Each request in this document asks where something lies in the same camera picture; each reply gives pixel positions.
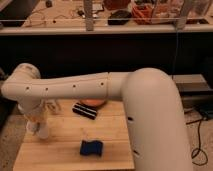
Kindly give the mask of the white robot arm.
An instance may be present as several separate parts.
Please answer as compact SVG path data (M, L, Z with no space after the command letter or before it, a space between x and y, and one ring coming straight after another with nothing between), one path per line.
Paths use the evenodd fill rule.
M193 171L180 94L159 69L43 79L34 65L22 63L3 82L1 93L31 116L41 114L46 99L122 101L135 171Z

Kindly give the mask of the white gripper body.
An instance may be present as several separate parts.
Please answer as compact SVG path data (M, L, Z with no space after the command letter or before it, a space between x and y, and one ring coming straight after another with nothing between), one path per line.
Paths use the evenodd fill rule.
M18 109L27 120L27 131L36 133L39 130L40 125L45 122L44 105L40 104L32 109L26 109L19 105Z

